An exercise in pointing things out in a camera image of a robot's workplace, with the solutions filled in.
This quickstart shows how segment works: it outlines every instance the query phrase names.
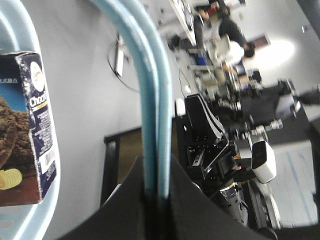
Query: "person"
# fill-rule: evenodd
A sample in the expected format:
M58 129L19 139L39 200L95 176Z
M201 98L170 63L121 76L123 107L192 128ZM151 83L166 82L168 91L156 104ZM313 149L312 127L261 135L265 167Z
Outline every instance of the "person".
M189 39L181 39L177 34L168 41L170 50L175 49L204 49L204 42L221 38L224 35L229 36L230 41L237 42L244 50L244 57L251 58L255 55L255 45L253 42L247 42L243 32L238 25L231 20L230 12L218 16L216 22L208 21L211 18L210 8L197 7L198 15L194 16L193 29L196 41L196 46L192 46ZM204 22L209 22L209 28L204 25Z

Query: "wire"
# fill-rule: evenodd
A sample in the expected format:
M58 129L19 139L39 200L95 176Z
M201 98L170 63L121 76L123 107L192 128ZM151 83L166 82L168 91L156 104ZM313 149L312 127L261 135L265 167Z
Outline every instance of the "wire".
M109 67L111 68L112 72L115 74L116 78L117 78L127 89L129 89L130 91L132 91L132 92L134 92L134 93L139 94L140 91L137 90L137 89L135 89L135 88L133 88L133 87L130 87L129 85L127 85L127 84L119 77L119 75L118 75L117 72L114 70L114 68L111 66L111 63L110 63L110 53L111 53L111 50L112 50L112 49L116 48L116 46L117 46L117 42L111 43L111 44L108 46L107 50L106 50L106 59L107 59L107 61L108 61Z
M184 81L187 83L189 89L191 89L191 86L190 86L190 83L189 83L186 75L185 75L184 72L181 70L181 68L179 68L178 78L179 78L179 82L180 82L180 89L181 89L181 93L182 93L183 97L186 98L186 96L185 96L185 94L184 94L184 91L183 91L183 87L182 87L181 74L183 75Z

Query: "white wall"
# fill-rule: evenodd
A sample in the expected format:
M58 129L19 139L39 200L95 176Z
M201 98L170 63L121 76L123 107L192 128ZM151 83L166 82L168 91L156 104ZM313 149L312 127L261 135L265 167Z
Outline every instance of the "white wall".
M270 47L258 49L255 58L245 62L246 67L260 70L264 84L289 78L299 93L320 84L320 41L312 29L303 34L302 26L309 22L296 0L247 0L246 6L232 11L231 16L248 40L261 34L270 40ZM287 44L272 58L266 57L277 41ZM293 53L288 56L290 44ZM312 120L320 115L320 107L306 107L306 113Z

